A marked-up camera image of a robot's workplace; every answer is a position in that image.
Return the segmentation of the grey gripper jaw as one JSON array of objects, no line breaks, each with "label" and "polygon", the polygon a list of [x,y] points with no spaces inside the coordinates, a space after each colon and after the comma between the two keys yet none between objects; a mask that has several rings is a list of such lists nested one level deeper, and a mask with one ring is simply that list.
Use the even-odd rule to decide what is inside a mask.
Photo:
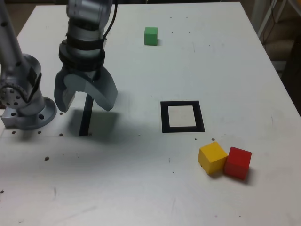
[{"label": "grey gripper jaw", "polygon": [[114,107],[118,91],[112,76],[104,67],[100,69],[99,77],[93,81],[84,75],[68,74],[63,82],[69,91],[90,95],[106,111]]},{"label": "grey gripper jaw", "polygon": [[63,66],[55,77],[55,103],[61,112],[69,110],[76,92],[74,82],[69,82],[66,85],[64,79],[67,75],[74,74],[76,71],[74,68]]}]

